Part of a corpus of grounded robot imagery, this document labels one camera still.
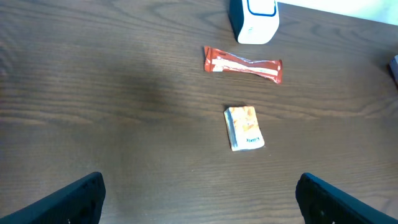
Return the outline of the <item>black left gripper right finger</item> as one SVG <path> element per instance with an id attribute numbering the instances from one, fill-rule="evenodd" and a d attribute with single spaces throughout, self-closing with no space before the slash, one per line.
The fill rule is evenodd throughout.
<path id="1" fill-rule="evenodd" d="M 297 182 L 295 198 L 305 224 L 397 224 L 397 219 L 308 172 Z"/>

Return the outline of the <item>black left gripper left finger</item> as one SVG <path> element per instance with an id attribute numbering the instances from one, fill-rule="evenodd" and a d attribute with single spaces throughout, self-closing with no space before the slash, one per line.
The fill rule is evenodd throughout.
<path id="1" fill-rule="evenodd" d="M 1 223 L 98 224 L 106 195 L 103 176 L 93 172 L 41 200 L 1 218 Z"/>

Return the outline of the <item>orange tissue packet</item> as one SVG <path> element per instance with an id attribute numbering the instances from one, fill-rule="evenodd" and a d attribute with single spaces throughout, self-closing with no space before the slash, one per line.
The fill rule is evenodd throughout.
<path id="1" fill-rule="evenodd" d="M 253 106 L 229 107 L 224 111 L 232 151 L 246 151 L 265 146 L 256 110 Z"/>

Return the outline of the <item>purple red tissue pack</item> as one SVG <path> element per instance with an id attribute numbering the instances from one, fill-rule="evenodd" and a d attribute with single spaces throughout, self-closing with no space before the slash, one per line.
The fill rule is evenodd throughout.
<path id="1" fill-rule="evenodd" d="M 389 68 L 393 76 L 394 81 L 398 82 L 398 55 L 395 55 L 389 62 Z"/>

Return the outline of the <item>brown snack bar wrapper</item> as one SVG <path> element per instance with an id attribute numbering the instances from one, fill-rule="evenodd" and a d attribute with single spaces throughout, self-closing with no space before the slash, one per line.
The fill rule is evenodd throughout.
<path id="1" fill-rule="evenodd" d="M 209 46 L 204 46 L 206 72 L 250 73 L 276 84 L 282 83 L 283 65 L 281 60 L 248 60 Z"/>

